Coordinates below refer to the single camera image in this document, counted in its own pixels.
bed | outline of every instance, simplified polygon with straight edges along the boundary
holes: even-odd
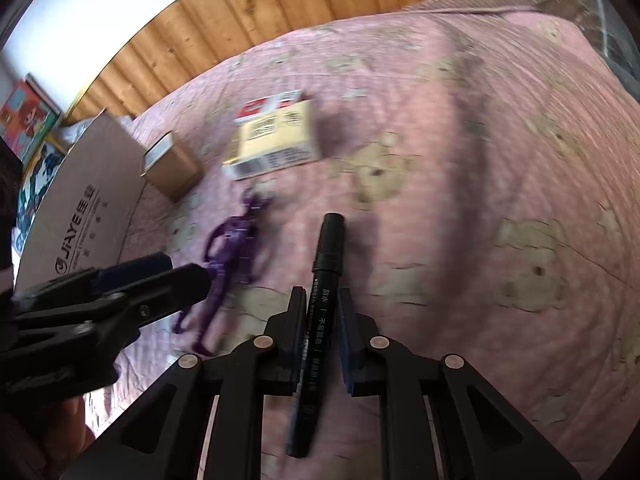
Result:
[[[202,261],[255,181],[221,172],[235,113],[291,89],[313,99],[323,160],[258,177],[275,190],[258,279],[229,295],[209,348],[261,333],[292,286],[308,288],[322,215],[339,212],[356,308],[414,353],[465,356],[597,478],[640,417],[635,99],[574,24],[531,7],[418,6],[291,32],[129,127],[145,146],[173,130],[206,174],[177,205],[145,187],[121,260]],[[87,395],[97,434],[189,349],[194,330],[170,326],[146,327],[118,358],[118,382]],[[263,477],[379,476],[371,401],[334,374],[313,459],[300,462],[284,455],[289,399],[267,399]]]

colorful book cover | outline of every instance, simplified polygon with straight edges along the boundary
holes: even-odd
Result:
[[[26,166],[56,123],[55,112],[24,81],[0,108],[0,136]]]

toy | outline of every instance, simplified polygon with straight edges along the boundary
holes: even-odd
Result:
[[[225,300],[229,285],[235,275],[238,275],[240,283],[251,283],[252,266],[257,249],[258,213],[271,201],[270,197],[253,187],[248,188],[242,194],[241,203],[246,208],[242,216],[231,216],[226,222],[220,224],[209,235],[204,249],[205,267],[211,278],[211,290],[205,300],[203,316],[200,319],[198,338],[193,345],[193,351],[204,356],[212,354],[204,348],[202,338],[204,333],[216,315],[216,312]],[[209,251],[216,240],[223,236],[222,244],[213,256]],[[191,311],[187,306],[181,311],[174,325],[174,333],[182,333],[182,322]]]

red and white box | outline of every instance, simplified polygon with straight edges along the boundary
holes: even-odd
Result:
[[[290,90],[244,103],[236,116],[236,124],[253,121],[261,115],[269,114],[280,108],[286,108],[302,100],[302,90]]]

small brown box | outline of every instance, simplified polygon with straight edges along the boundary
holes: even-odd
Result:
[[[199,183],[204,174],[200,161],[171,131],[145,153],[142,171],[143,177],[174,202]]]

